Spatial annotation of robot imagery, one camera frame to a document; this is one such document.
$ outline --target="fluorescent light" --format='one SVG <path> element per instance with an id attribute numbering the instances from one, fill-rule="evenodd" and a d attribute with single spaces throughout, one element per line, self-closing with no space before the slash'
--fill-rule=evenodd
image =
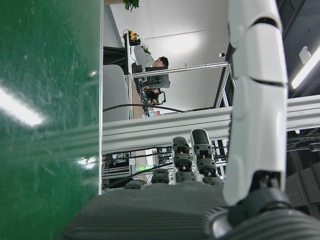
<path id="1" fill-rule="evenodd" d="M 294 89 L 305 79 L 305 77 L 311 72 L 311 70 L 317 65 L 320 60 L 320 46 L 317 48 L 315 53 L 311 56 L 309 61 L 303 66 L 301 71 L 293 79 L 291 85 Z"/>
<path id="2" fill-rule="evenodd" d="M 23 125 L 34 127 L 42 124 L 45 117 L 28 106 L 24 100 L 14 97 L 0 86 L 0 110 Z"/>

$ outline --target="aluminum extrusion rail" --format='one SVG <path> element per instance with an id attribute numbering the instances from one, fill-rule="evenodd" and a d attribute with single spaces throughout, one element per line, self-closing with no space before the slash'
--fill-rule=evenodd
<path id="1" fill-rule="evenodd" d="M 288 99 L 287 131 L 320 127 L 320 95 Z M 226 139 L 232 107 L 106 122 L 102 154 L 169 145 L 180 136 L 190 140 L 192 129 L 202 128 L 210 140 Z"/>

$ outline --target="computer monitor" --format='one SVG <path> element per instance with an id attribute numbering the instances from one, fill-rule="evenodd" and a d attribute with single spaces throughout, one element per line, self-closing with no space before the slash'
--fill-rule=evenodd
<path id="1" fill-rule="evenodd" d="M 168 66 L 146 67 L 145 71 L 152 72 L 164 69 L 168 69 Z M 147 76 L 146 80 L 147 81 L 143 84 L 143 86 L 149 86 L 151 89 L 167 89 L 170 87 L 169 74 L 167 73 L 161 75 Z"/>

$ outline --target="man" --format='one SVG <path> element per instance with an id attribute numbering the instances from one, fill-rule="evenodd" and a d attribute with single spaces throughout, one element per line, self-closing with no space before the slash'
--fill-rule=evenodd
<path id="1" fill-rule="evenodd" d="M 169 66 L 168 58 L 161 56 L 158 60 L 154 61 L 153 57 L 145 53 L 145 66 L 146 67 L 167 67 Z"/>
<path id="2" fill-rule="evenodd" d="M 148 99 L 151 99 L 152 104 L 157 104 L 159 95 L 161 94 L 160 88 L 150 89 L 148 86 L 144 89 L 145 95 Z"/>

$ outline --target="green panel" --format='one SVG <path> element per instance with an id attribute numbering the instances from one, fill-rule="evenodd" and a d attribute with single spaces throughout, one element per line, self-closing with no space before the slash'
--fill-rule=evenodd
<path id="1" fill-rule="evenodd" d="M 98 194 L 100 0 L 0 4 L 0 239 L 56 239 Z"/>

